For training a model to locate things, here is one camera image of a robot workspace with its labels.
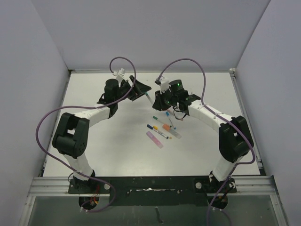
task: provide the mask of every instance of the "wall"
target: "wall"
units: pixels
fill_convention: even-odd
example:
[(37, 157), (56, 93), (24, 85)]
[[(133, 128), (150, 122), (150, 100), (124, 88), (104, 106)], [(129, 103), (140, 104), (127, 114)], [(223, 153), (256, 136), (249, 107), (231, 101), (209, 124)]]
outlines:
[[(190, 57), (216, 72), (237, 65), (269, 0), (32, 2), (70, 69), (109, 72), (110, 60), (124, 56), (154, 72)], [(170, 71), (198, 72), (191, 65)]]
[(272, 0), (237, 68), (263, 164), (291, 226), (301, 222), (300, 9), (299, 0)]
[[(44, 155), (40, 118), (60, 104), (67, 68), (29, 0), (0, 1), (0, 224), (18, 224)], [(41, 130), (49, 143), (55, 116)]]

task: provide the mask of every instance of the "purple marker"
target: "purple marker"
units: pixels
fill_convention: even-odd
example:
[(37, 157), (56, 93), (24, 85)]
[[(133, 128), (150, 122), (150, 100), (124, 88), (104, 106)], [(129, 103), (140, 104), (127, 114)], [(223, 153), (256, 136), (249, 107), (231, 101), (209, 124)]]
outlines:
[(163, 144), (151, 133), (151, 132), (146, 132), (146, 135), (159, 147), (162, 148)]

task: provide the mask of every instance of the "black metal base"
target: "black metal base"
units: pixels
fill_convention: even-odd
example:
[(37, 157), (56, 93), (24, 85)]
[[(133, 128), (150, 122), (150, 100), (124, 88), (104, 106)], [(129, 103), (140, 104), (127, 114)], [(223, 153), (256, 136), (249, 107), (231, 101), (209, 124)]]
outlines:
[[(207, 206), (207, 194), (216, 193), (219, 187), (212, 187), (208, 176), (188, 177), (97, 177), (109, 182), (116, 188), (116, 199), (112, 206), (175, 206), (181, 204), (195, 204)], [(105, 190), (104, 184), (94, 182), (92, 186), (75, 184), (71, 180), (70, 194), (93, 194), (97, 185), (100, 186), (100, 194), (110, 194), (110, 200), (114, 193), (112, 189)], [(225, 186), (221, 193), (228, 190)]]

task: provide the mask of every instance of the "metal frame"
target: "metal frame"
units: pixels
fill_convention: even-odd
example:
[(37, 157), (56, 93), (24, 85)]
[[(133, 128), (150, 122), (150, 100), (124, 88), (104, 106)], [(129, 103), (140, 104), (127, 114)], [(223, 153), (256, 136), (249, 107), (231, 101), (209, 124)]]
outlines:
[[(99, 71), (72, 71), (71, 73), (99, 73)], [(254, 139), (252, 127), (250, 125), (249, 118), (245, 106), (243, 104), (241, 94), (237, 85), (235, 77), (235, 68), (230, 69), (230, 77), (233, 83), (233, 87), (238, 99), (238, 103), (243, 116), (246, 118), (250, 132)], [(257, 157), (257, 163), (259, 168), (262, 167), (260, 153), (258, 151), (256, 142), (254, 142), (254, 150)], [(235, 176), (233, 177), (237, 186), (237, 193), (228, 195), (269, 195), (273, 204), (274, 212), (280, 226), (288, 226), (286, 215), (283, 210), (280, 198), (277, 194), (277, 188), (273, 177), (268, 176)], [(36, 177), (32, 180), (27, 201), (23, 209), (23, 213), (19, 222), (19, 226), (27, 226), (32, 213), (35, 197), (37, 196), (81, 196), (90, 197), (92, 194), (68, 194), (69, 182), (67, 177)], [(102, 197), (109, 197), (109, 194), (101, 194)]]

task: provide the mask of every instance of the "purple cable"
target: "purple cable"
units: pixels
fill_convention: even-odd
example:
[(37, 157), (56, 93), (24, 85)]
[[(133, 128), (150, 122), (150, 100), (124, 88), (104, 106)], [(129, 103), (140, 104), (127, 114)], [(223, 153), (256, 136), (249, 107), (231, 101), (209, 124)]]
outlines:
[[(114, 60), (116, 60), (116, 59), (124, 59), (124, 60), (127, 60), (127, 61), (132, 65), (133, 70), (134, 70), (134, 81), (133, 81), (133, 84), (132, 84), (131, 88), (129, 89), (129, 91), (128, 91), (122, 98), (120, 98), (120, 99), (118, 99), (118, 100), (116, 100), (116, 101), (114, 101), (114, 102), (112, 102), (112, 103), (109, 103), (109, 104), (107, 104), (107, 105), (103, 105), (103, 106), (97, 107), (97, 108), (99, 108), (99, 109), (104, 108), (104, 107), (108, 107), (108, 106), (110, 106), (110, 105), (113, 105), (113, 104), (115, 104), (115, 103), (120, 102), (121, 100), (123, 100), (124, 98), (127, 97), (127, 95), (130, 93), (130, 91), (133, 89), (133, 87), (134, 87), (134, 85), (135, 85), (135, 82), (136, 82), (136, 69), (135, 69), (134, 64), (133, 64), (129, 59), (127, 59), (127, 58), (125, 58), (125, 57), (122, 57), (122, 56), (118, 56), (118, 57), (113, 58), (113, 59), (111, 60), (111, 62), (110, 62), (110, 71), (111, 71), (111, 64), (112, 64), (112, 62), (113, 62)], [(40, 147), (40, 149), (41, 149), (45, 154), (47, 154), (47, 155), (49, 155), (50, 157), (54, 158), (55, 160), (59, 161), (61, 164), (65, 165), (66, 167), (68, 167), (68, 168), (71, 169), (72, 171), (76, 172), (76, 171), (77, 171), (76, 169), (74, 169), (73, 167), (69, 166), (69, 165), (68, 165), (67, 163), (65, 163), (63, 160), (57, 158), (57, 157), (54, 156), (53, 154), (50, 154), (50, 153), (42, 146), (42, 144), (41, 144), (41, 142), (40, 142), (40, 140), (39, 140), (39, 129), (40, 129), (40, 127), (41, 127), (42, 122), (43, 122), (43, 121), (44, 121), (51, 113), (56, 112), (56, 111), (61, 110), (61, 109), (65, 109), (65, 108), (95, 109), (95, 107), (84, 107), (84, 106), (73, 106), (73, 105), (71, 105), (71, 106), (59, 107), (59, 108), (56, 108), (56, 109), (54, 109), (54, 110), (48, 112), (47, 114), (45, 114), (45, 115), (43, 116), (43, 118), (39, 121), (39, 123), (38, 123), (38, 125), (37, 125), (37, 128), (36, 128), (36, 141), (37, 141), (37, 144), (38, 144), (38, 146)], [(105, 184), (109, 185), (109, 186), (113, 189), (113, 191), (114, 191), (114, 196), (113, 196), (112, 200), (111, 200), (107, 205), (105, 205), (104, 207), (102, 207), (102, 208), (99, 209), (99, 210), (86, 210), (87, 212), (91, 212), (91, 213), (100, 212), (100, 211), (106, 209), (107, 207), (109, 207), (109, 206), (114, 202), (114, 200), (115, 200), (115, 198), (116, 198), (116, 189), (115, 189), (115, 187), (114, 187), (113, 185), (111, 185), (111, 184), (110, 184), (109, 182), (107, 182), (107, 181), (104, 181), (104, 180), (101, 180), (101, 179), (98, 179), (98, 178), (93, 178), (93, 177), (90, 177), (90, 176), (88, 176), (88, 175), (82, 174), (82, 173), (80, 173), (80, 172), (77, 172), (77, 173), (78, 173), (79, 175), (81, 175), (81, 176), (83, 176), (83, 177), (86, 177), (86, 178), (89, 178), (89, 179), (91, 179), (91, 180), (95, 180), (95, 181), (98, 181), (98, 182), (101, 182), (101, 183), (105, 183)]]
[(225, 179), (224, 183), (222, 184), (222, 186), (219, 188), (219, 190), (216, 192), (215, 196), (213, 197), (213, 199), (211, 200), (209, 206), (208, 206), (208, 209), (207, 209), (207, 213), (206, 213), (206, 225), (209, 226), (209, 214), (210, 214), (210, 207), (212, 206), (212, 203), (214, 202), (214, 200), (216, 199), (218, 193), (223, 189), (223, 187), (226, 185), (227, 181), (229, 180), (231, 174), (233, 173), (233, 171), (235, 170), (235, 168), (238, 166), (238, 165), (248, 165), (248, 164), (252, 164), (253, 162), (255, 162), (256, 160), (256, 155), (255, 155), (255, 151), (251, 145), (251, 143), (248, 141), (248, 139), (245, 137), (245, 135), (240, 131), (239, 128), (237, 128), (232, 122), (230, 122), (229, 120), (225, 119), (224, 117), (216, 114), (216, 112), (214, 112), (210, 107), (208, 107), (207, 105), (205, 105), (204, 103), (204, 94), (205, 94), (205, 88), (206, 88), (206, 76), (205, 76), (205, 72), (204, 72), (204, 69), (202, 68), (202, 66), (195, 60), (193, 59), (190, 59), (190, 58), (182, 58), (182, 59), (178, 59), (178, 60), (175, 60), (173, 62), (171, 62), (169, 65), (167, 65), (163, 71), (160, 73), (159, 77), (157, 78), (157, 80), (159, 80), (162, 76), (162, 74), (164, 73), (164, 71), (170, 67), (170, 65), (176, 63), (176, 62), (179, 62), (179, 61), (183, 61), (183, 60), (188, 60), (188, 61), (192, 61), (194, 62), (196, 65), (198, 65), (198, 67), (201, 69), (202, 73), (203, 73), (203, 78), (204, 78), (204, 86), (203, 86), (203, 91), (202, 91), (202, 95), (201, 95), (201, 103), (202, 105), (208, 110), (210, 111), (212, 114), (216, 115), (216, 117), (218, 117), (219, 119), (225, 121), (226, 123), (228, 123), (230, 126), (232, 126), (236, 131), (237, 133), (244, 139), (244, 141), (247, 143), (248, 147), (250, 148), (251, 150), (251, 153), (252, 153), (252, 160), (249, 161), (249, 162), (239, 162), (235, 165), (235, 167), (233, 168), (233, 170), (229, 173), (229, 175), (227, 176), (227, 178)]

